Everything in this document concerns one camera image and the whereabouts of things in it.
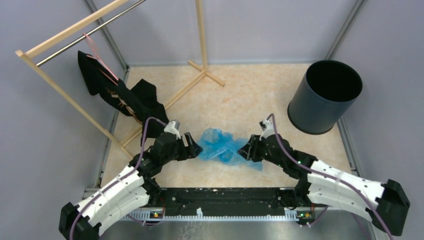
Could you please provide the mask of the blue plastic trash bag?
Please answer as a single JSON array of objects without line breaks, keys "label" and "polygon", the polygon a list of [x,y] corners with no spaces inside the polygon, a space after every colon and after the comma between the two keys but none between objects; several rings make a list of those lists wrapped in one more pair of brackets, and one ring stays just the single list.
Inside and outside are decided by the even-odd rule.
[{"label": "blue plastic trash bag", "polygon": [[224,132],[219,128],[208,128],[198,141],[198,145],[202,148],[198,158],[203,161],[217,161],[228,166],[246,165],[262,171],[261,162],[248,161],[238,153],[238,150],[247,143],[246,138],[235,139],[230,132]]}]

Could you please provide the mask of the dark grey trash bin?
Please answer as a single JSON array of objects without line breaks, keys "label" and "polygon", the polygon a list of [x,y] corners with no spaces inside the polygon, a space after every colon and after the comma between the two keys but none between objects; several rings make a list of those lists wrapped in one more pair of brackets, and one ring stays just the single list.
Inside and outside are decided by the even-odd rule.
[{"label": "dark grey trash bin", "polygon": [[287,115],[292,125],[310,135],[330,131],[363,90],[360,75],[336,60],[311,64],[292,100]]}]

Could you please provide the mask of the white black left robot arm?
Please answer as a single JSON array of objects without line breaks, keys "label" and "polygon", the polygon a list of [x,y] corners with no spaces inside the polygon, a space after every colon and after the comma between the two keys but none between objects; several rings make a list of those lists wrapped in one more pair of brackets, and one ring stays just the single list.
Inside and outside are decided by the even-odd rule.
[{"label": "white black left robot arm", "polygon": [[190,133],[185,139],[163,132],[152,146],[136,155],[104,187],[73,205],[67,203],[60,212],[58,230],[67,240],[98,240],[114,223],[133,210],[160,202],[161,188],[154,176],[171,161],[196,158],[202,151]]}]

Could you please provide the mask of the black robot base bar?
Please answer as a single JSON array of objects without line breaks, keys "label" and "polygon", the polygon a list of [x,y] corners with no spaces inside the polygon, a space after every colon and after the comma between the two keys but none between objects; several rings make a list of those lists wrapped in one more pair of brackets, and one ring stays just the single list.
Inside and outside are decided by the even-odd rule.
[{"label": "black robot base bar", "polygon": [[144,209],[164,210],[165,216],[277,216],[285,210],[310,209],[313,204],[281,187],[168,187],[151,197]]}]

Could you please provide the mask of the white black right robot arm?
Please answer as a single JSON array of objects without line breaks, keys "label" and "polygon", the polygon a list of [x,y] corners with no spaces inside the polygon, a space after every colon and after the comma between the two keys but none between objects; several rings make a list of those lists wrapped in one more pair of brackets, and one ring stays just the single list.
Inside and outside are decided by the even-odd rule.
[{"label": "white black right robot arm", "polygon": [[242,158],[268,161],[298,183],[293,200],[299,206],[327,205],[370,221],[392,236],[403,234],[410,201],[402,185],[392,179],[373,181],[332,167],[317,157],[293,149],[280,135],[252,135],[238,151]]}]

